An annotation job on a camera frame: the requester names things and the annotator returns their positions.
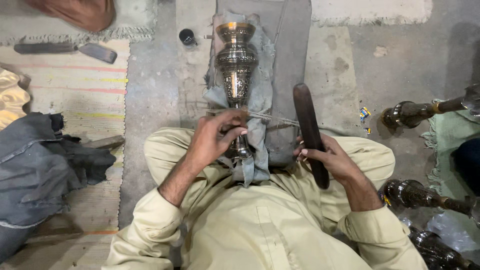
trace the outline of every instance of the torn cloth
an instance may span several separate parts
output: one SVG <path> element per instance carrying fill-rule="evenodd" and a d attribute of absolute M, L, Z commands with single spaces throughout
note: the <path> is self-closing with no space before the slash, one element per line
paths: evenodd
<path fill-rule="evenodd" d="M 224 12 L 223 15 L 214 17 L 214 28 L 216 23 L 227 22 L 247 22 L 256 27 L 255 33 L 250 40 L 250 46 L 254 46 L 257 52 L 258 67 L 253 70 L 252 82 L 248 93 L 248 110 L 259 113 L 267 113 L 272 107 L 272 74 L 273 62 L 275 59 L 275 47 L 270 39 L 265 35 L 260 25 L 258 16 L 252 15 L 245 18 L 244 15 L 232 14 Z M 215 104 L 222 108 L 227 108 L 227 98 L 223 88 L 223 78 L 220 72 L 216 73 L 216 85 L 208 89 L 203 98 L 209 103 Z M 234 169 L 235 180 L 243 179 L 244 186 L 247 187 L 252 181 L 262 181 L 270 179 L 268 171 L 268 152 L 265 147 L 266 125 L 264 120 L 260 118 L 252 118 L 247 122 L 248 125 L 248 142 L 254 148 L 252 157 L 245 160 L 235 160 L 232 167 Z M 221 159 L 226 164 L 230 162 L 225 157 Z M 241 168 L 240 177 L 237 177 L 238 168 Z"/>

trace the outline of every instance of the candy wrapper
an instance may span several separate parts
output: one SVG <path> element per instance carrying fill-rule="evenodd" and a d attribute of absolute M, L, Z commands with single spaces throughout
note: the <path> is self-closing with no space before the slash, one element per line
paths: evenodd
<path fill-rule="evenodd" d="M 365 118 L 367 118 L 370 115 L 370 112 L 367 110 L 366 107 L 363 107 L 360 109 L 360 122 L 363 122 Z"/>

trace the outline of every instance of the black cup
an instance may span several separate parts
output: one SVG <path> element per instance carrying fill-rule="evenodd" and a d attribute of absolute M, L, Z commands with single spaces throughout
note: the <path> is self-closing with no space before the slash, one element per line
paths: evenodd
<path fill-rule="evenodd" d="M 185 28 L 180 31 L 179 38 L 185 46 L 191 45 L 191 44 L 198 45 L 197 42 L 195 41 L 195 37 L 193 36 L 193 31 L 188 28 Z"/>

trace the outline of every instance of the leg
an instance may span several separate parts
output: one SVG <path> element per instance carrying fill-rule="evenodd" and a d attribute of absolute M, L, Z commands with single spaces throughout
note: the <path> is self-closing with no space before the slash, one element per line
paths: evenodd
<path fill-rule="evenodd" d="M 392 150 L 368 139 L 334 137 L 348 156 L 379 189 L 395 167 Z M 342 185 L 330 175 L 330 187 L 317 187 L 312 171 L 305 162 L 297 162 L 294 169 L 274 171 L 272 181 L 301 201 L 325 229 L 336 226 L 338 220 L 350 213 L 347 195 Z"/>
<path fill-rule="evenodd" d="M 157 184 L 161 184 L 170 170 L 177 164 L 192 140 L 193 130 L 184 128 L 161 128 L 151 134 L 144 144 L 148 169 Z M 231 173 L 228 167 L 212 163 L 195 179 L 189 188 L 181 208 L 187 215 L 202 211 L 205 200 L 214 197 L 228 183 Z"/>

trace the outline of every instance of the dark gray cloth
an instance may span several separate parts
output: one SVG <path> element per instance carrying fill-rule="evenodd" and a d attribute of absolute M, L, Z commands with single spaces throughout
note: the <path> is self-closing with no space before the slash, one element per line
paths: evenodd
<path fill-rule="evenodd" d="M 0 263 L 26 240 L 28 226 L 66 206 L 63 196 L 106 179 L 116 158 L 62 135 L 60 114 L 30 113 L 0 131 Z"/>

